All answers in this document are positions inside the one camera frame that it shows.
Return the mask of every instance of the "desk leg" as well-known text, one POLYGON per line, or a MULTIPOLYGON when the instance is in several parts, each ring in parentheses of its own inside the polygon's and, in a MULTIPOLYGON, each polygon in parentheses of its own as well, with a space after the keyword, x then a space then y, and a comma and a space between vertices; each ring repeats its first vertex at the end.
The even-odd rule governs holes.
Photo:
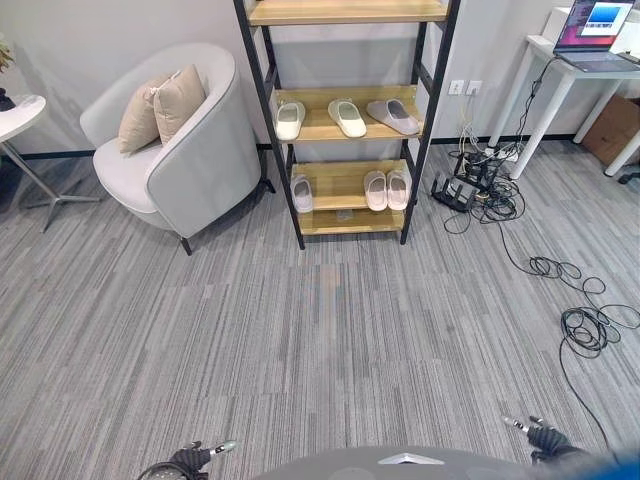
POLYGON ((518 96, 520 95, 520 91, 522 90, 522 85, 524 84, 525 79, 527 78, 527 74, 531 69, 531 65, 533 64, 533 52, 531 51, 531 47, 527 45, 527 50, 524 52, 524 57, 522 57, 522 62, 520 63, 520 67, 518 68, 518 73, 516 74, 516 78, 513 80, 513 84, 511 85, 511 91, 509 92, 509 96, 502 107, 502 112, 500 113, 500 117, 498 118, 498 123, 496 123, 495 128, 493 129, 493 135, 491 135, 491 139, 489 140, 489 147, 495 147, 500 141, 500 136, 504 131, 504 126, 507 124, 507 120, 511 116, 511 111, 513 110, 513 106, 518 100, 518 96))
POLYGON ((609 177, 615 175, 638 148, 640 148, 640 130, 629 140, 627 146, 622 149, 613 163, 604 171, 604 174, 609 177))
POLYGON ((595 106, 593 107, 593 110, 591 110, 591 113, 589 114, 589 116, 582 123, 582 126, 576 133, 576 136, 573 137, 573 143, 582 142, 582 140, 584 139, 584 136, 587 134, 587 132, 589 131, 593 123, 596 121, 596 118, 598 118, 598 115, 602 113, 602 110, 604 110, 604 107, 607 106, 607 103, 609 103, 609 100, 611 99, 611 97, 613 97, 613 94, 616 93, 621 83, 622 83, 622 80, 611 80, 609 82, 609 84, 607 85, 607 89, 604 92, 602 92, 602 95, 596 102, 595 106))
POLYGON ((569 93, 574 80, 575 77, 571 74, 565 74, 562 76, 560 85, 558 85, 556 93, 554 93, 553 97, 551 97, 551 101, 549 102, 547 109, 542 114, 542 118, 538 122, 536 129, 533 131, 531 138, 527 142, 527 146, 524 147, 524 150, 518 157, 518 161, 516 162, 513 171, 509 174, 509 177, 512 180, 516 180, 518 177, 520 177, 520 174, 524 170, 524 167, 526 167, 527 163, 529 163, 531 155, 533 155, 533 152, 535 152, 538 144, 540 143, 540 140, 542 140, 542 136, 547 131, 547 128, 549 128, 549 125, 551 124, 553 118, 556 116, 556 113, 558 113, 558 110, 560 110, 560 106, 569 93))
POLYGON ((38 202, 37 204, 31 205, 32 207, 39 207, 48 205, 47 209, 47 218, 45 219, 44 226, 42 227, 41 232, 44 233, 47 227, 49 226, 49 222, 51 221, 51 217, 53 216, 53 211, 56 205, 62 203, 71 203, 71 202, 99 202, 100 199, 97 197, 79 197, 76 195, 60 195, 54 189, 52 189, 49 185, 47 185, 31 168, 26 162, 22 159, 18 151, 11 145, 9 142, 0 143, 0 148, 5 151, 5 153, 9 156, 13 163, 15 163, 24 173, 29 175, 31 179, 38 185, 49 197, 48 201, 38 202))

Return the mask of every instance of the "white desk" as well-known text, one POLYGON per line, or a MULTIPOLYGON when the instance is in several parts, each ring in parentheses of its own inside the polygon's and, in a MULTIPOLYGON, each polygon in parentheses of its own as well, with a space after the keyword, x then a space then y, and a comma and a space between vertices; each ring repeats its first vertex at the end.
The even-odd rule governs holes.
MULTIPOLYGON (((504 130, 504 127, 511 115, 511 111, 518 100, 518 96, 520 95, 520 91, 522 90, 522 86, 524 81, 527 78, 527 74, 531 69, 531 65, 533 64, 533 59, 535 56, 542 58, 545 62, 549 61, 553 57, 553 48, 555 44, 550 42, 544 37, 540 35, 529 35, 527 37, 527 50, 522 58, 522 63, 520 64, 520 68, 518 68, 518 73, 516 74, 516 78, 513 81, 513 86, 511 87, 511 91, 509 92, 509 96, 505 101, 505 104, 502 108, 502 113, 498 118, 498 123, 494 129, 493 135, 489 140, 489 146, 495 147, 500 140, 500 136, 504 130)), ((609 99, 616 93, 618 87, 623 80, 627 79, 640 79, 640 70, 637 72, 591 72, 586 73, 582 70, 578 70, 577 68, 572 67, 567 62, 563 60, 556 60, 551 64, 549 68, 554 68, 562 74, 562 79, 560 80, 560 84, 558 85, 549 105, 545 109, 542 114, 542 118, 538 121, 538 125, 536 125, 531 138, 527 142, 524 150, 518 157, 518 161, 515 163, 515 166, 509 176, 512 179, 517 179, 522 174, 524 167, 527 166, 529 160, 531 159, 531 155, 535 151, 536 147, 540 143, 543 135, 549 128, 551 121, 558 113, 562 102, 565 97, 569 93, 573 82, 579 79, 592 79, 592 80, 610 80, 606 89, 600 96, 600 99, 596 102, 596 105, 593 107, 591 113, 587 116, 587 118, 582 123, 582 126, 576 133, 576 136, 573 138, 575 143, 582 142, 582 139, 587 134, 593 123, 598 118, 598 115, 602 112, 604 107, 609 102, 609 99)), ((618 155, 618 157, 614 160, 614 162, 607 168, 605 174, 613 175, 618 169, 624 165, 624 163, 629 159, 629 157, 633 154, 633 152, 640 147, 640 133, 637 134, 627 145, 627 147, 618 155)))
POLYGON ((14 96, 13 101, 16 107, 6 112, 0 112, 0 149, 13 160, 13 162, 29 175, 31 179, 49 196, 49 200, 28 205, 27 208, 48 206, 47 218, 45 219, 42 232, 47 229, 53 211, 58 204, 67 202, 99 202, 97 197, 79 197, 76 195, 60 195, 44 181, 26 164, 9 139, 24 132, 31 125, 36 123, 44 112, 47 101, 37 95, 14 96))

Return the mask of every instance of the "white wall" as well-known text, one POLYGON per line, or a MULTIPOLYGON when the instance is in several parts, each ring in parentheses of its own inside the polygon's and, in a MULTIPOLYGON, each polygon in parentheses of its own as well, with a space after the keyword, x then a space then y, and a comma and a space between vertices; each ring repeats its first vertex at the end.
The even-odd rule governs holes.
POLYGON ((16 138, 23 152, 92 148, 79 116, 108 85, 165 46, 217 43, 232 52, 254 128, 266 129, 231 0, 0 0, 0 32, 17 68, 9 93, 47 98, 47 117, 16 138))
MULTIPOLYGON (((482 80, 474 101, 477 135, 490 135, 525 48, 525 36, 542 31, 553 6, 572 0, 463 0, 447 84, 482 80)), ((79 129, 82 110, 115 78, 150 53, 176 42, 211 41, 239 62, 250 116, 262 141, 264 125, 246 61, 232 0, 0 0, 0 31, 14 44, 17 66, 0 81, 10 92, 29 90, 49 100, 48 118, 16 142, 26 152, 89 148, 79 129)), ((417 26, 350 25, 273 29, 285 87, 407 83, 417 26)), ((437 40, 430 29, 428 39, 437 40)), ((435 58, 437 43, 425 49, 435 58)), ((551 72, 531 109, 535 124, 558 82, 551 72)), ((600 82, 578 82, 548 133, 573 133, 595 102, 600 82)), ((459 134, 468 97, 443 96, 435 137, 459 134)), ((517 126, 518 112, 506 133, 517 126)), ((300 148, 304 158, 397 155, 397 143, 300 148)))

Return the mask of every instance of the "power outlet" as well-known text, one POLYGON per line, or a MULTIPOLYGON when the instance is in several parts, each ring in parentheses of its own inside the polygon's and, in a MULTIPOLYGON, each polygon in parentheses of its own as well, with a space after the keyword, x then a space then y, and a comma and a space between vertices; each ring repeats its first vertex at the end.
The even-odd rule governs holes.
POLYGON ((469 82, 469 86, 467 87, 467 95, 478 95, 480 93, 481 88, 482 88, 482 81, 471 80, 469 82))
POLYGON ((449 85, 449 95, 462 95, 464 90, 464 80, 452 80, 449 85))

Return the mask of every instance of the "floor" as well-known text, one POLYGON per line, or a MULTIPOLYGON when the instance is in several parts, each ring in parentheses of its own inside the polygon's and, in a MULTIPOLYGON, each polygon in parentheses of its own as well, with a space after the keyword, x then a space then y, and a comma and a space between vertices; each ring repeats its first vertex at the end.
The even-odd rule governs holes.
MULTIPOLYGON (((425 192, 449 168, 434 147, 425 192)), ((292 459, 361 445, 423 445, 528 462, 508 414, 544 416, 603 451, 560 377, 559 317, 583 305, 508 262, 495 226, 445 233, 422 195, 406 246, 395 234, 296 245, 277 177, 193 238, 188 258, 99 186, 89 160, 40 162, 96 205, 49 230, 23 181, 0 215, 0 478, 134 478, 193 439, 240 448, 211 465, 249 479, 292 459)), ((570 142, 545 142, 506 226, 517 258, 571 260, 639 307, 640 182, 602 175, 570 142)), ((640 332, 569 375, 616 448, 640 445, 640 332)))

